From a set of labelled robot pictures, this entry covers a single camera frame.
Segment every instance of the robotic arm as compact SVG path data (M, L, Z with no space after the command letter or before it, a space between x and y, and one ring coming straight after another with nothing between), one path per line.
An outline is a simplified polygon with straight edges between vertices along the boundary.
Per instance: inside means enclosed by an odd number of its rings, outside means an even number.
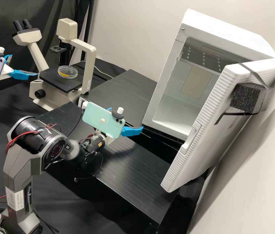
M53 126L31 116L20 119L8 132L9 144L3 168L3 180L8 207L2 213L0 225L13 234L39 234L40 221L33 211L33 175L43 171L59 157L79 169L85 169L97 152L120 135L134 136L143 127L124 127L123 108L108 110L92 103L83 103L82 120L97 130L82 144L68 139Z
M42 232L40 221L33 212L33 175L41 175L59 156L84 169L97 151L104 147L106 139L102 133L95 133L79 144L31 116L20 119L7 136L11 141L32 131L37 133L19 138L8 149L3 168L8 208L2 213L0 224L13 234Z

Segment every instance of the sticker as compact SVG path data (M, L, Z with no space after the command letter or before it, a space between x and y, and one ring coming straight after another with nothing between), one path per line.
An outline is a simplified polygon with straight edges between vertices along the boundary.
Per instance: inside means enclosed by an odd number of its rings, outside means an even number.
M91 87L91 80L88 81L88 85L87 85L86 88L87 88L87 89L90 89L90 87Z
M18 191L14 193L9 188L5 187L7 195L7 204L15 211L19 211L24 208L24 191Z

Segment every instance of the black table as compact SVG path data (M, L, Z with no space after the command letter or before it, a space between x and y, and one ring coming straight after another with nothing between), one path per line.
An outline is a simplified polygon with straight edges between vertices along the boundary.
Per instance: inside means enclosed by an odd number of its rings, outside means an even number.
M99 59L96 59L96 66L111 76L117 76L124 71ZM95 70L92 89L108 79L109 77ZM32 102L28 93L29 86L25 83L0 91L0 196L5 193L2 168L7 144L6 133L21 117L26 115L39 117L46 113ZM61 233L144 233L146 227L152 229L153 225L149 226L150 219L146 215L102 182L88 179L76 184L73 182L76 176L86 175L84 172L76 171L68 163L62 162L52 165L47 173L34 178L34 205L39 214ZM198 196L199 193L190 200L177 196L159 228L159 233L185 233ZM6 207L6 204L0 203L0 206ZM51 232L45 228L44 233Z
M76 125L80 113L81 109L70 102L37 119L45 124L59 124L62 133L67 135ZM81 121L70 138L83 139L93 131L92 126ZM98 171L98 180L161 224L177 192L167 193L160 186L170 165L122 136L105 146L101 153L102 167L101 158L96 158L92 163L94 170L91 168L90 174L95 175Z

